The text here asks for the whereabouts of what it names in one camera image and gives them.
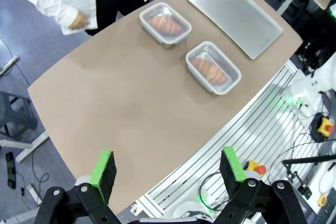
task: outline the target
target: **screw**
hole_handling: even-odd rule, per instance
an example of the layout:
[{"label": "screw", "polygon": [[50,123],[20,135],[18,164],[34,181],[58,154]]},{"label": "screw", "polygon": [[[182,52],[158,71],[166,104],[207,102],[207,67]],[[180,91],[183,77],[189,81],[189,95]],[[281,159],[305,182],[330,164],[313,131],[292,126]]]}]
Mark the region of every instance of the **screw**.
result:
[{"label": "screw", "polygon": [[283,183],[278,183],[278,184],[277,184],[277,187],[278,187],[279,189],[284,189],[285,185],[284,185]]},{"label": "screw", "polygon": [[88,190],[88,187],[87,186],[82,186],[80,188],[80,190],[84,193],[84,192],[86,192]]},{"label": "screw", "polygon": [[249,180],[247,183],[250,187],[255,187],[256,186],[256,182],[254,180]]}]

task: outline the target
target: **red button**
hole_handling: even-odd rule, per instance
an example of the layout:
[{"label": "red button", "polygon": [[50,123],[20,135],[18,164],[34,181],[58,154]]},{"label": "red button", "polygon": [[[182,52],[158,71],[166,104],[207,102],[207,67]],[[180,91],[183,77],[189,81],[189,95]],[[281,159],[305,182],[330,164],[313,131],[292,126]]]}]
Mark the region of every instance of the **red button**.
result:
[{"label": "red button", "polygon": [[254,171],[259,173],[260,175],[263,175],[266,173],[266,167],[264,165],[260,165],[257,168],[255,168]]},{"label": "red button", "polygon": [[332,132],[334,132],[334,126],[332,126],[332,125],[326,126],[325,130],[332,133]]}]

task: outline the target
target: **clear plastic lid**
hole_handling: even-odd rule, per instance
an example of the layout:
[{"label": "clear plastic lid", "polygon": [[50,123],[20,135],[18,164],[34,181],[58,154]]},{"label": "clear plastic lid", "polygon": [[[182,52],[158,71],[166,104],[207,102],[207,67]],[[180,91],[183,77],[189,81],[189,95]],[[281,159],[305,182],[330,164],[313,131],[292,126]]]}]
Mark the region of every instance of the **clear plastic lid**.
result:
[{"label": "clear plastic lid", "polygon": [[140,13],[142,25],[160,43],[176,44],[191,31],[191,24],[166,3],[157,3]]},{"label": "clear plastic lid", "polygon": [[241,79],[239,69],[210,41],[205,41],[186,55],[190,72],[210,92],[226,94]]}]

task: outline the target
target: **green tape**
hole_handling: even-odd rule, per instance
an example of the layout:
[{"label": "green tape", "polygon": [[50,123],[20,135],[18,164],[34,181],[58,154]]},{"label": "green tape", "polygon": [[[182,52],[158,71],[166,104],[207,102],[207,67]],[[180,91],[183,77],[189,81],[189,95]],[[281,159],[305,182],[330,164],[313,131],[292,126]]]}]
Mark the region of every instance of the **green tape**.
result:
[{"label": "green tape", "polygon": [[104,195],[100,187],[100,182],[111,155],[111,151],[102,151],[89,182],[99,192],[102,199],[104,199]]},{"label": "green tape", "polygon": [[246,175],[233,147],[224,147],[223,152],[230,163],[236,181],[243,182],[246,179]]}]

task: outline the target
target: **black metal bar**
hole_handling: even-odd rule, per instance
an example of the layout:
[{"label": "black metal bar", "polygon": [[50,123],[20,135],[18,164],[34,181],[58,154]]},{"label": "black metal bar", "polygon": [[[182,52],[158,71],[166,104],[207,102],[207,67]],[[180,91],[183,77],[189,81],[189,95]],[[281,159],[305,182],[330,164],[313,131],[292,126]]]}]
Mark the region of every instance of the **black metal bar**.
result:
[{"label": "black metal bar", "polygon": [[292,164],[306,164],[306,163],[320,163],[336,159],[336,155],[323,155],[318,157],[304,157],[295,159],[286,159],[282,161],[284,165]]}]

